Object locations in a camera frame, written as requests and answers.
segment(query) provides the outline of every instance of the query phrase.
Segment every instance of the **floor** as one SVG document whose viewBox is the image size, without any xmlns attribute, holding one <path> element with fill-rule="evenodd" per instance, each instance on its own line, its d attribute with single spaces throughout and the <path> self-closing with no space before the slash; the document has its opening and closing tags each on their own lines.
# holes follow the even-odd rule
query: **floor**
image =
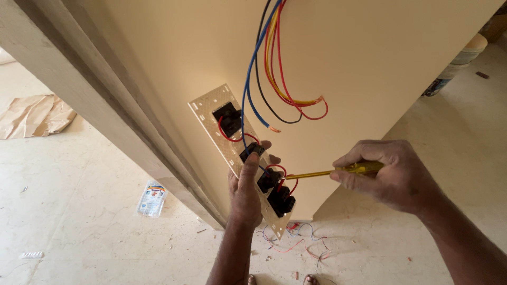
<svg viewBox="0 0 507 285">
<path fill-rule="evenodd" d="M 490 45 L 441 93 L 418 99 L 385 136 L 408 139 L 444 191 L 504 251 L 506 90 L 507 54 Z M 0 108 L 48 92 L 20 64 L 0 65 Z M 159 218 L 137 216 L 148 179 L 80 116 L 60 134 L 0 140 L 0 284 L 203 284 L 222 233 L 172 195 Z M 318 264 L 321 277 L 337 284 L 452 284 L 414 216 L 339 187 L 314 219 L 314 235 L 327 236 L 331 250 Z M 300 234 L 320 255 L 325 248 L 310 231 L 305 226 Z M 274 244 L 287 250 L 298 240 Z M 316 259 L 301 244 L 285 254 L 268 248 L 255 233 L 251 272 L 259 285 L 301 284 L 315 274 Z M 45 254 L 40 260 L 19 259 L 38 251 Z"/>
</svg>

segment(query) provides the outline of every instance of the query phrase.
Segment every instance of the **bucket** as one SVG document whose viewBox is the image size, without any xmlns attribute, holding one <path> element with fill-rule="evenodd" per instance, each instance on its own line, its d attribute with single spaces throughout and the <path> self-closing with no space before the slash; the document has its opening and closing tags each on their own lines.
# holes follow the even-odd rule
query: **bucket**
<svg viewBox="0 0 507 285">
<path fill-rule="evenodd" d="M 440 75 L 437 76 L 437 79 L 435 79 L 429 87 L 422 93 L 421 96 L 434 96 L 437 94 L 444 86 L 451 81 L 462 69 L 467 68 L 467 64 L 450 64 L 448 65 L 444 71 L 440 73 Z"/>
<path fill-rule="evenodd" d="M 481 34 L 475 35 L 470 42 L 451 61 L 451 64 L 462 65 L 474 60 L 488 45 L 488 41 Z"/>
</svg>

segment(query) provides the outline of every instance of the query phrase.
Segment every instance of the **screwdriver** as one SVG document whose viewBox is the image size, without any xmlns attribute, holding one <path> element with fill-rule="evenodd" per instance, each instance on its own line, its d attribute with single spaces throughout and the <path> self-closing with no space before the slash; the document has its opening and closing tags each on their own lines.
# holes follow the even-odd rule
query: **screwdriver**
<svg viewBox="0 0 507 285">
<path fill-rule="evenodd" d="M 353 164 L 345 166 L 345 167 L 336 167 L 335 170 L 344 170 L 346 172 L 356 173 L 356 174 L 372 174 L 372 173 L 379 172 L 379 170 L 382 167 L 384 167 L 384 164 L 382 162 L 365 161 L 365 162 L 356 162 L 356 163 L 353 163 Z M 305 174 L 298 174 L 298 175 L 290 175 L 290 176 L 287 176 L 283 179 L 291 180 L 291 179 L 299 179 L 299 178 L 307 178 L 307 177 L 315 177 L 315 176 L 324 176 L 324 175 L 329 175 L 333 171 L 334 170 L 305 173 Z"/>
</svg>

